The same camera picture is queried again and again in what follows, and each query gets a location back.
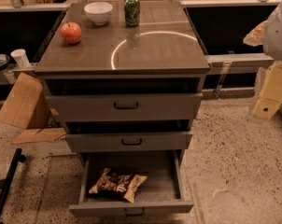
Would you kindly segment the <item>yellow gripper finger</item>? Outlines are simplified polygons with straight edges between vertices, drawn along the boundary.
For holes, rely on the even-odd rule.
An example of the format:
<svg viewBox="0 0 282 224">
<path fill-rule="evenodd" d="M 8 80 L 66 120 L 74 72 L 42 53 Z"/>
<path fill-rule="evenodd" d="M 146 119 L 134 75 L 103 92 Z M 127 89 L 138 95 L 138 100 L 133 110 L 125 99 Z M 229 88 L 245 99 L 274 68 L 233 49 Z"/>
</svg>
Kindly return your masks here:
<svg viewBox="0 0 282 224">
<path fill-rule="evenodd" d="M 264 29 L 267 21 L 261 22 L 255 28 L 253 28 L 243 39 L 246 45 L 256 47 L 263 44 Z"/>
</svg>

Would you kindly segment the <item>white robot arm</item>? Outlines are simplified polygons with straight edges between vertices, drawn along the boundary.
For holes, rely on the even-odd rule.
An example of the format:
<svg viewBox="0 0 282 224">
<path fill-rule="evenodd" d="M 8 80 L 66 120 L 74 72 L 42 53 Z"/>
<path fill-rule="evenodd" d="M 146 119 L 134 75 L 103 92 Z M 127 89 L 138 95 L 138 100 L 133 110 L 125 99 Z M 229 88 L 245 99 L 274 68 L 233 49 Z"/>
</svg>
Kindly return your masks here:
<svg viewBox="0 0 282 224">
<path fill-rule="evenodd" d="M 266 70 L 252 115 L 258 119 L 270 119 L 282 105 L 282 2 L 266 21 L 245 36 L 249 46 L 262 45 L 263 53 L 275 61 Z"/>
</svg>

